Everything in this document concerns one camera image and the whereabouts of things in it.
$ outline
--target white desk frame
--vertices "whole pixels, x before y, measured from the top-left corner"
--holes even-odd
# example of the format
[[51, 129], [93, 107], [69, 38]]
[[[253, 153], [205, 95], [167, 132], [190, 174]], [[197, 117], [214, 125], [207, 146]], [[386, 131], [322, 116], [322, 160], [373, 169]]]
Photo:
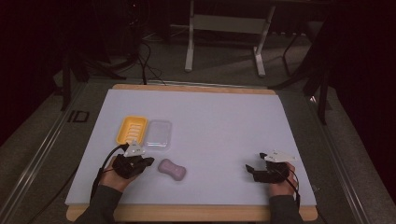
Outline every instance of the white desk frame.
[[258, 75], [259, 77], [264, 77], [265, 70], [262, 62], [262, 46], [264, 45], [265, 38], [267, 37], [268, 30], [271, 25], [271, 20], [274, 16], [275, 8], [275, 6], [271, 6], [265, 20], [210, 16], [194, 14], [194, 0], [190, 0], [189, 45], [187, 48], [185, 71], [192, 71], [192, 61], [194, 55], [194, 30], [211, 30], [261, 35], [259, 45], [257, 47], [254, 47], [253, 50], [256, 59]]

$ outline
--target clear plastic lid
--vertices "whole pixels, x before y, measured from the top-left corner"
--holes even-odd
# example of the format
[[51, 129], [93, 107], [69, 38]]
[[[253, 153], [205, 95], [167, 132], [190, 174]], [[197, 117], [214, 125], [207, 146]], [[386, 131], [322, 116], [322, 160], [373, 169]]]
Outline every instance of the clear plastic lid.
[[144, 149], [166, 150], [169, 148], [172, 123], [169, 120], [153, 119], [148, 124]]

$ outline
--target person's left hand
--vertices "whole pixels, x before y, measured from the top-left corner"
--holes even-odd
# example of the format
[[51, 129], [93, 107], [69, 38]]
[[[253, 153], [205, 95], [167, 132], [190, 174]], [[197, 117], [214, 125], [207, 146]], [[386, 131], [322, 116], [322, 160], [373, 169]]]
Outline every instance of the person's left hand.
[[119, 192], [123, 192], [126, 187], [138, 177], [138, 175], [133, 176], [129, 179], [124, 179], [123, 177], [117, 175], [113, 167], [113, 162], [115, 159], [116, 157], [113, 157], [110, 164], [103, 171], [99, 184], [111, 187], [118, 190]]

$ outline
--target dark background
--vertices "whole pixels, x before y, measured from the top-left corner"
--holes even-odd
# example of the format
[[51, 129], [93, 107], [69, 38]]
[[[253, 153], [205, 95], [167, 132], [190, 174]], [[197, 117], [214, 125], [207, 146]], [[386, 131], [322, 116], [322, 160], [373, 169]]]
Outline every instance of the dark background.
[[[153, 8], [150, 22], [153, 27], [163, 28], [169, 22], [187, 24], [188, 1], [150, 2]], [[228, 7], [231, 11], [223, 13], [248, 13], [241, 8]], [[334, 63], [331, 85], [337, 89], [342, 105], [389, 194], [396, 201], [396, 192], [393, 190], [396, 189], [393, 172], [396, 169], [394, 8], [396, 5], [391, 2], [359, 1], [348, 10], [335, 10], [331, 17], [332, 34], [325, 38], [324, 43], [337, 42], [339, 53], [329, 58]], [[296, 16], [291, 13], [296, 9], [297, 6], [283, 7], [284, 13], [278, 10], [271, 29], [276, 32], [295, 32], [302, 18], [321, 15], [300, 13], [297, 18], [286, 20], [285, 17]], [[53, 94], [55, 85], [52, 76], [61, 69], [62, 58], [71, 47], [86, 50], [103, 60], [111, 47], [100, 33], [101, 27], [94, 16], [92, 2], [88, 0], [7, 0], [0, 2], [0, 10], [2, 145]], [[167, 29], [163, 29], [164, 35], [167, 32]], [[117, 41], [110, 43], [116, 43], [113, 49], [118, 51], [115, 53], [125, 53], [120, 52]]]

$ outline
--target desk leg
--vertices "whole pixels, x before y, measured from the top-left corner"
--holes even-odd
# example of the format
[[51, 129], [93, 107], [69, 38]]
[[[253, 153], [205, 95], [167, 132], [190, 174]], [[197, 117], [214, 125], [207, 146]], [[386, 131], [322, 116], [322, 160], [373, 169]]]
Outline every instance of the desk leg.
[[264, 26], [262, 27], [262, 38], [260, 40], [259, 46], [254, 47], [254, 57], [256, 59], [256, 66], [257, 66], [257, 72], [259, 74], [259, 77], [264, 77], [265, 76], [265, 70], [264, 70], [264, 65], [262, 62], [262, 46], [264, 45], [265, 38], [268, 35], [268, 30], [271, 25], [271, 20], [274, 16], [275, 12], [275, 6], [272, 6], [270, 8], [270, 11], [268, 12], [267, 18], [265, 20]]
[[192, 71], [192, 60], [194, 57], [194, 1], [190, 0], [190, 26], [189, 26], [189, 46], [187, 48], [186, 65], [184, 70], [186, 72]]

